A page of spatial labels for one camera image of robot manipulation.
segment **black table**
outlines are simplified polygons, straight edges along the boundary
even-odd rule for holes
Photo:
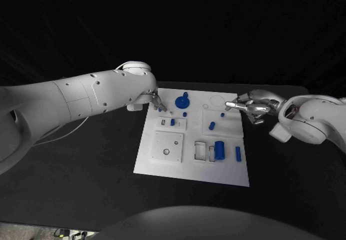
[[[158,86],[237,94],[265,89],[285,98],[308,94],[298,86]],[[276,119],[265,116],[265,125],[252,126],[242,113],[249,188],[134,174],[145,116],[147,106],[92,116],[66,138],[30,149],[0,175],[0,221],[99,231],[147,210],[200,205],[258,214],[325,239],[346,238],[346,168],[331,142],[311,145],[292,138],[281,143],[268,135]]]

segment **white cable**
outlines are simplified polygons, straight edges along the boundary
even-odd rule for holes
[[[44,141],[44,142],[40,142],[40,143],[34,144],[33,147],[37,146],[37,145],[40,145],[40,144],[50,143],[50,142],[53,142],[53,141],[64,138],[64,137],[82,126],[82,124],[85,123],[85,121],[86,121],[87,118],[89,118],[89,117],[86,117],[86,118],[83,119],[83,121],[82,121],[82,123],[79,124],[79,126],[77,126],[66,135],[57,137],[56,139],[51,139],[51,140],[48,140],[48,141]]]
[[[126,63],[129,63],[129,62],[131,62],[131,61],[123,62],[123,63],[115,68],[115,70],[118,70],[118,69],[119,69]],[[40,144],[50,143],[50,142],[53,142],[53,141],[64,138],[64,137],[82,126],[82,124],[85,123],[85,121],[86,121],[87,118],[89,118],[89,117],[85,118],[85,120],[82,121],[82,123],[79,124],[79,126],[77,126],[66,135],[57,137],[56,139],[51,139],[51,140],[48,140],[48,141],[43,141],[43,142],[34,144],[33,147],[37,146],[37,145],[40,145]],[[40,139],[43,139],[43,138],[47,137],[50,134],[53,134],[63,126],[64,126],[64,125],[60,125],[60,126],[59,126],[47,135],[44,135]]]

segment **black curtain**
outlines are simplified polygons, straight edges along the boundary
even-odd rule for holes
[[[346,4],[60,0],[1,8],[0,85],[129,60],[151,65],[158,81],[299,85],[341,97]]]

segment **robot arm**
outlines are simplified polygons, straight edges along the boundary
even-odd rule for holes
[[[265,90],[252,90],[224,110],[242,110],[253,125],[262,124],[263,114],[278,117],[269,135],[285,143],[291,136],[309,144],[328,139],[346,152],[346,101],[324,95],[302,95],[285,100]]]
[[[122,70],[0,87],[0,174],[20,161],[47,131],[123,106],[138,111],[149,102],[155,109],[167,111],[144,62],[128,62]]]

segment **white board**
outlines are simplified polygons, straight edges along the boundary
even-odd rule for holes
[[[188,95],[188,107],[178,109],[175,98],[184,92]],[[240,113],[236,109],[224,111],[224,102],[237,95],[167,88],[158,88],[158,95],[167,112],[154,110],[149,103],[132,172],[249,187]],[[180,126],[170,126],[171,118]],[[209,130],[210,122],[214,122],[213,130]],[[224,159],[211,162],[209,147],[214,146],[216,141],[224,143]],[[194,159],[194,142],[204,143],[206,160]],[[236,147],[240,148],[240,161],[236,161]]]

